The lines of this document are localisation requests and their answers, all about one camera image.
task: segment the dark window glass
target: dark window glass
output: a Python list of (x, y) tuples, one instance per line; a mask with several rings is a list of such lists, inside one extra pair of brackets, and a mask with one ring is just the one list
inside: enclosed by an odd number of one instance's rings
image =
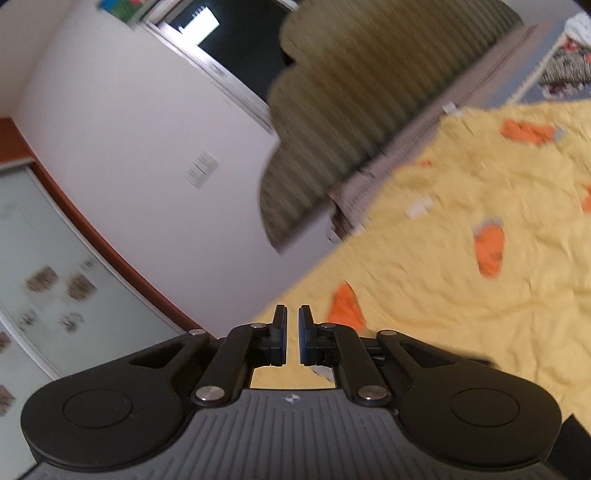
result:
[(168, 23), (266, 101), (285, 67), (279, 29), (286, 15), (275, 0), (195, 0)]

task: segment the light switch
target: light switch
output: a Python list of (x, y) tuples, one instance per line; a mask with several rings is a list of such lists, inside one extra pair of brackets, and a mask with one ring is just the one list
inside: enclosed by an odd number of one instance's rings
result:
[(195, 162), (195, 165), (208, 176), (216, 171), (216, 169), (219, 167), (218, 161), (208, 152), (203, 152)]
[(185, 178), (190, 181), (195, 187), (200, 189), (205, 180), (207, 180), (207, 175), (201, 169), (199, 169), (196, 165), (193, 165), (189, 168), (189, 171), (185, 174)]
[(208, 152), (203, 152), (197, 161), (189, 167), (188, 172), (185, 174), (185, 178), (190, 181), (195, 188), (200, 189), (218, 167), (218, 161)]

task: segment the bed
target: bed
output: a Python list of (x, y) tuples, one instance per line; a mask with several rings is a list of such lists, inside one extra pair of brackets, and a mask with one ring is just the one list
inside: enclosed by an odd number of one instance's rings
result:
[[(268, 321), (277, 303), (291, 319), (288, 365), (257, 370), (253, 387), (332, 386), (299, 365), (295, 319), (309, 304), (323, 321), (346, 281), (374, 332), (485, 355), (542, 385), (564, 418), (574, 413), (591, 428), (591, 217), (582, 209), (591, 192), (591, 103), (530, 105), (563, 25), (508, 35), (333, 191), (345, 240), (253, 320)], [(506, 119), (557, 125), (561, 137), (543, 147), (511, 141), (499, 135)], [(410, 218), (409, 205), (425, 196), (433, 207)], [(506, 236), (495, 279), (482, 276), (473, 244), (490, 218), (502, 219)]]

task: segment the yellow bedsheet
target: yellow bedsheet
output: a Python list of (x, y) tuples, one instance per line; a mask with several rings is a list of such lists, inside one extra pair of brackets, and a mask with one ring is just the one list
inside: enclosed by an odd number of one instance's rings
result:
[[(546, 146), (507, 140), (504, 119), (565, 130)], [(290, 313), (288, 365), (255, 373), (253, 387), (323, 388), (298, 364), (297, 309), (327, 315), (342, 281), (372, 330), (396, 329), (458, 353), (492, 358), (547, 389), (566, 418), (591, 428), (591, 102), (466, 110), (442, 120), (438, 138), (388, 180), (368, 230), (346, 241), (277, 299)], [(405, 211), (431, 197), (428, 214)], [(504, 261), (481, 276), (473, 229), (502, 219)], [(258, 318), (269, 322), (269, 306)]]

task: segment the brown wooden ceiling molding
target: brown wooden ceiling molding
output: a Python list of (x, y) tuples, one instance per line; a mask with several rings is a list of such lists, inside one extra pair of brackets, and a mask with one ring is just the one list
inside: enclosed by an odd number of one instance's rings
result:
[(10, 118), (0, 119), (0, 163), (14, 161), (20, 158), (32, 157), (35, 162), (31, 165), (33, 173), (37, 176), (43, 187), (47, 190), (54, 202), (72, 222), (74, 227), (88, 240), (94, 249), (117, 272), (154, 307), (176, 323), (182, 329), (188, 331), (200, 327), (188, 315), (177, 308), (169, 299), (162, 295), (150, 282), (140, 275), (117, 251), (103, 238), (103, 236), (80, 213), (75, 205), (59, 188), (49, 172), (41, 165), (32, 149), (23, 139), (18, 128)]

